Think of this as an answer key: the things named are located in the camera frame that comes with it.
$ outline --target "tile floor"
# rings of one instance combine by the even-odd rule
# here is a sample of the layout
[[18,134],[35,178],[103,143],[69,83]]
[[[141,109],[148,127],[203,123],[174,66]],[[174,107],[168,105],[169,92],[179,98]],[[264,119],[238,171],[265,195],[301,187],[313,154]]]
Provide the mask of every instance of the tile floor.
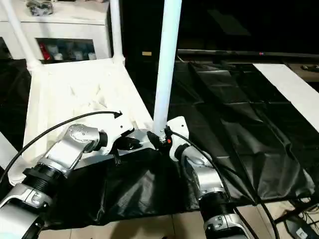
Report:
[[[258,208],[246,206],[239,210],[260,239],[271,239],[271,228],[267,228],[267,223],[263,221]],[[40,234],[39,239],[162,239],[163,237],[205,239],[200,213],[126,220],[109,223],[103,227],[89,226],[82,229],[45,231]]]

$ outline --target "black plastic sheet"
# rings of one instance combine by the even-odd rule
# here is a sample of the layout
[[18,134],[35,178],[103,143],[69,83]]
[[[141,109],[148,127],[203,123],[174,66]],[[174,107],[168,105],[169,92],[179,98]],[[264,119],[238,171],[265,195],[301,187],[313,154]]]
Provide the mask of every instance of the black plastic sheet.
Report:
[[0,61],[0,132],[16,149],[23,144],[31,76],[25,61]]
[[[153,115],[156,77],[132,79]],[[318,185],[319,134],[252,65],[176,64],[168,119],[184,116],[190,139],[241,178],[264,201],[310,196]],[[198,210],[178,163],[151,149],[75,170],[50,208],[47,228]],[[232,201],[254,204],[242,181],[222,170]]]

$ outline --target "white pole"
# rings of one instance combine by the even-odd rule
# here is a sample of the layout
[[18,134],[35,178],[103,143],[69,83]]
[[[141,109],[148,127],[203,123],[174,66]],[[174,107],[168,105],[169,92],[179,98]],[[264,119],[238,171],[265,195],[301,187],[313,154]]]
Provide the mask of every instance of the white pole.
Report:
[[14,33],[24,51],[24,56],[26,58],[26,65],[28,70],[32,70],[34,67],[38,67],[41,64],[41,62],[35,57],[32,48],[24,34],[21,28],[20,21],[18,20],[14,9],[11,4],[11,0],[1,0],[3,7],[6,11],[6,14],[8,16],[9,22],[12,25],[14,29]]
[[113,59],[115,62],[123,63],[124,56],[122,50],[121,15],[119,0],[110,0],[110,8],[114,50]]
[[[6,139],[6,137],[0,132],[0,167],[5,169],[11,159],[18,153],[18,151],[12,146],[12,144]],[[29,167],[24,161],[24,159],[20,156],[17,162],[12,166],[12,168],[8,172],[9,182],[12,185],[16,183],[20,183],[25,176],[23,175],[23,171]]]
[[162,136],[161,130],[165,128],[167,123],[181,2],[182,0],[165,0],[164,3],[153,124],[153,132],[159,136]]

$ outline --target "black cable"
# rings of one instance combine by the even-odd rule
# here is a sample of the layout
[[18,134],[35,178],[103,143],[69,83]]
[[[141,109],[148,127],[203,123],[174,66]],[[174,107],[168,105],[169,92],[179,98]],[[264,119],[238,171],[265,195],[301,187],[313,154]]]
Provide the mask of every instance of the black cable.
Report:
[[[174,134],[182,139],[184,139],[186,142],[188,142],[191,146],[193,146],[194,148],[196,148],[205,158],[207,158],[207,160],[211,163],[211,165],[215,168],[215,170],[217,171],[217,173],[219,174],[219,177],[220,177],[220,180],[222,181],[222,184],[225,188],[225,191],[227,193],[227,195],[230,197],[230,192],[229,192],[229,189],[227,187],[227,184],[224,180],[224,178],[222,177],[222,174],[219,170],[219,168],[217,167],[217,164],[212,160],[210,159],[209,157],[207,157],[207,154],[201,150],[196,144],[194,144],[192,141],[190,141],[188,138],[184,137],[183,135],[179,134],[179,133],[176,133],[176,132],[173,132],[173,131],[170,131],[171,134]],[[245,218],[243,217],[243,215],[241,215],[241,213],[238,211],[238,209],[235,207],[235,212],[238,214],[238,216],[240,217],[240,219],[243,221],[243,223],[245,224],[245,226],[247,227],[247,229],[249,230],[249,232],[253,235],[253,237],[255,239],[258,239],[258,236],[256,235],[255,231],[252,229],[252,227],[248,224],[248,222],[245,220]]]
[[315,228],[316,228],[316,230],[317,230],[317,234],[319,233],[319,228],[318,228],[318,226],[317,226],[317,224],[315,223],[315,221],[311,218],[311,216],[308,214],[308,213],[305,213],[306,214],[306,222],[307,222],[307,218],[309,218],[311,221],[312,221],[312,223],[311,224],[308,224],[308,225],[315,225]]
[[319,211],[319,205],[318,204],[316,206],[310,208],[309,210],[307,210],[307,212],[309,214],[316,214],[316,213],[318,213],[318,211]]
[[87,114],[83,114],[74,118],[71,118],[69,120],[66,120],[62,123],[59,123],[49,129],[47,129],[45,132],[41,133],[40,135],[38,135],[37,137],[35,137],[33,140],[31,140],[28,144],[26,144],[25,147],[23,147],[16,155],[15,157],[13,157],[13,159],[10,161],[10,163],[8,164],[8,166],[5,168],[3,174],[0,177],[0,185],[4,179],[4,177],[8,174],[9,170],[11,169],[11,167],[13,166],[13,164],[16,162],[16,160],[23,154],[23,152],[25,152],[31,145],[33,145],[36,141],[38,141],[40,138],[42,138],[43,136],[45,136],[46,134],[50,133],[51,131],[55,130],[56,128],[59,128],[67,123],[70,123],[72,121],[87,117],[87,116],[92,116],[92,115],[99,115],[99,114],[114,114],[114,117],[120,116],[121,113],[119,112],[113,112],[113,111],[98,111],[98,112],[91,112],[91,113],[87,113]]
[[247,227],[247,229],[249,230],[249,232],[253,235],[254,238],[258,238],[257,234],[255,233],[254,229],[249,225],[249,223],[246,221],[246,219],[244,218],[244,216],[240,213],[240,211],[238,210],[238,208],[234,208],[235,213],[238,214],[238,216],[240,217],[240,220],[243,221],[243,223],[245,224],[245,226]]
[[305,214],[304,212],[301,213],[302,217],[301,216],[298,216],[299,218],[301,218],[302,220],[305,220]]
[[226,169],[227,171],[233,173],[234,175],[236,175],[236,176],[237,176],[238,178],[240,178],[241,180],[246,181],[246,179],[243,179],[243,176],[241,176],[241,175],[240,175],[238,172],[236,172],[235,170],[233,170],[233,169],[227,167],[227,166],[224,165],[224,164],[221,164],[220,162],[215,162],[215,163],[218,164],[219,167],[224,168],[224,169]]
[[309,223],[308,225],[313,225],[313,224],[317,224],[317,223],[319,223],[319,220],[318,221],[314,221],[312,223]]
[[274,219],[273,219],[273,217],[271,216],[271,213],[269,212],[269,210],[268,210],[268,208],[266,207],[266,205],[261,201],[261,198],[258,196],[258,198],[259,198],[259,202],[260,202],[260,205],[263,207],[263,209],[264,209],[264,211],[265,211],[265,213],[266,213],[266,215],[267,215],[267,217],[268,217],[268,219],[269,219],[269,221],[270,221],[270,223],[271,223],[271,226],[272,226],[272,228],[273,228],[273,230],[274,230],[274,234],[275,234],[275,238],[276,239],[280,239],[280,236],[279,236],[279,232],[278,232],[278,228],[277,228],[277,226],[276,226],[276,223],[275,223],[275,221],[274,221]]

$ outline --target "shelf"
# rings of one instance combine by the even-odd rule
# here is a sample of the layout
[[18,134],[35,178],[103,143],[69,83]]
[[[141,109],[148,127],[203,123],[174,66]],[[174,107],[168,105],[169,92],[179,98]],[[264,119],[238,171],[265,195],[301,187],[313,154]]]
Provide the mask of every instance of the shelf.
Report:
[[[25,0],[12,0],[14,10],[21,22],[46,22],[107,25],[109,2],[77,0],[53,2],[53,14],[48,16],[32,16],[25,6]],[[8,21],[0,5],[0,21]]]

